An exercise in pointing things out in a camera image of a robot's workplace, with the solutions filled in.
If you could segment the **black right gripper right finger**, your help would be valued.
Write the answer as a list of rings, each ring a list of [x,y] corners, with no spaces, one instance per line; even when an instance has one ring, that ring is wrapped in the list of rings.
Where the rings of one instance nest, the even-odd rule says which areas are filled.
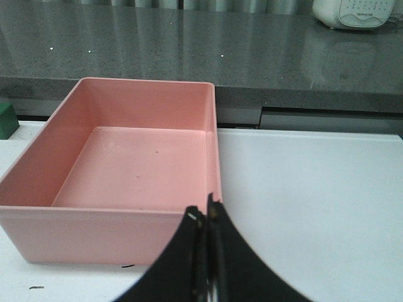
[[[214,301],[309,301],[248,245],[224,205],[207,199],[208,273]]]

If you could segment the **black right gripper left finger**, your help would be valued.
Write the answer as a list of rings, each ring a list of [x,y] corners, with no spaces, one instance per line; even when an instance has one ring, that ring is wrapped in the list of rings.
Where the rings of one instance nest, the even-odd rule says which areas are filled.
[[[205,215],[186,208],[166,248],[118,301],[206,301],[207,233]]]

